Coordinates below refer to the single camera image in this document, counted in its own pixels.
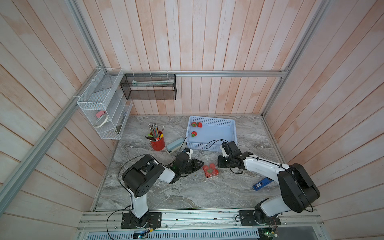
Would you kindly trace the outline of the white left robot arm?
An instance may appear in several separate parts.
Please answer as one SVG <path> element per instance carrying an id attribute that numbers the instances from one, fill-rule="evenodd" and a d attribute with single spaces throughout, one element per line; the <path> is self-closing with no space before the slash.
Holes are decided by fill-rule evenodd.
<path id="1" fill-rule="evenodd" d="M 131 195 L 131 213 L 141 221 L 147 215 L 147 192 L 161 180 L 174 184 L 182 177 L 200 170 L 204 162 L 193 159 L 190 153 L 179 153 L 168 165 L 163 165 L 150 154 L 140 155 L 140 159 L 130 166 L 122 175 L 125 188 Z"/>

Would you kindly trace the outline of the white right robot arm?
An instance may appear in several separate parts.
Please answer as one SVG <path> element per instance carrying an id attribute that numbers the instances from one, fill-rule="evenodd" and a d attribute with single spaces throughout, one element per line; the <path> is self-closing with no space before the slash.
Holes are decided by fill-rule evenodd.
<path id="1" fill-rule="evenodd" d="M 277 220 L 281 213 L 301 213 L 320 198 L 321 194 L 311 177 L 300 164 L 278 164 L 262 159 L 250 152 L 242 153 L 235 142 L 222 143 L 222 155 L 218 157 L 219 168 L 239 168 L 263 175 L 279 184 L 281 194 L 261 201 L 255 210 L 239 213 L 240 217 L 254 217 L 258 225 Z"/>

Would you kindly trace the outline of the light blue perforated plastic basket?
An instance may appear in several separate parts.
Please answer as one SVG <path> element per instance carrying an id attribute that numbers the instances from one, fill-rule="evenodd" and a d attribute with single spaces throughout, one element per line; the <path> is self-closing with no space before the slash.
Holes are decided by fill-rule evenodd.
<path id="1" fill-rule="evenodd" d="M 197 126 L 192 127 L 192 122 L 196 122 Z M 198 128 L 199 122 L 203 124 L 202 128 Z M 197 132 L 194 138 L 191 136 L 193 131 Z M 238 142 L 235 120 L 201 116 L 190 116 L 186 137 L 187 148 L 213 152 L 220 152 L 223 142 Z"/>

